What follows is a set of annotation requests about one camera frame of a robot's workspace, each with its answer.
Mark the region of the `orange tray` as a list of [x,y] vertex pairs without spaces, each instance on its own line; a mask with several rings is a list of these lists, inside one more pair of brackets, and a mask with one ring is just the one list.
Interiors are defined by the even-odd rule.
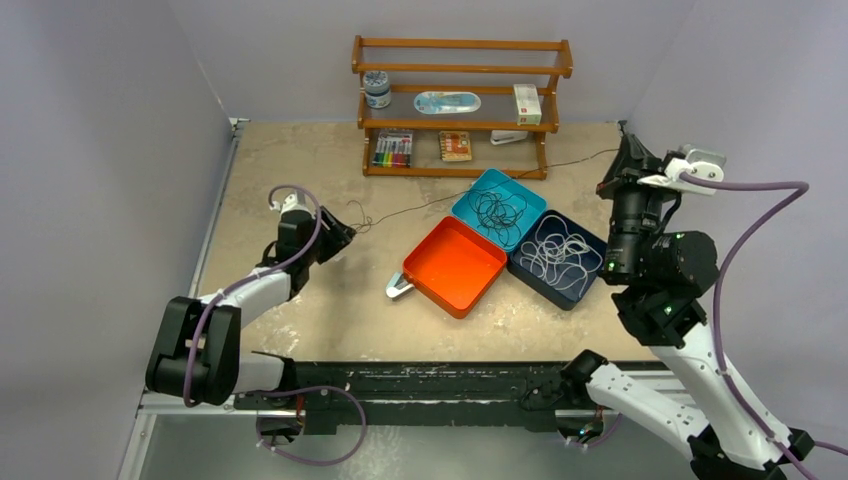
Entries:
[[405,279],[464,319],[505,269],[507,254],[461,220],[444,217],[402,263]]

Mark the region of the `light blue tray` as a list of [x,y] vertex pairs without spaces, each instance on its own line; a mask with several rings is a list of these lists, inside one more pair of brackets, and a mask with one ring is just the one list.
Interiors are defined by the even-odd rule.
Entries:
[[497,169],[485,170],[451,208],[451,215],[507,253],[547,210],[547,201]]

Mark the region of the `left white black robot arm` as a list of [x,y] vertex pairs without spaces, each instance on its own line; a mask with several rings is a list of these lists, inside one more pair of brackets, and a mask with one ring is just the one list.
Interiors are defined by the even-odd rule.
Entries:
[[272,408],[297,399],[295,363],[276,354],[246,352],[241,331],[296,297],[313,264],[323,264],[356,235],[326,208],[281,214],[276,240],[256,267],[228,288],[200,298],[177,296],[165,306],[145,372],[147,389],[188,404],[221,405],[237,393],[259,391]]

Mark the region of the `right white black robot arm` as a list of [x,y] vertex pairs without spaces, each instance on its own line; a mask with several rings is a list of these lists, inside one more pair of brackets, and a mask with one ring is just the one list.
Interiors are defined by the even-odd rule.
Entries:
[[631,134],[597,185],[612,202],[600,277],[615,288],[619,320],[675,375],[691,397],[684,405],[586,350],[561,373],[564,399],[615,410],[674,447],[700,479],[780,479],[814,440],[772,415],[723,351],[719,323],[700,297],[718,291],[728,269],[713,239],[667,225],[684,193],[724,186],[724,157],[683,146],[653,155]]

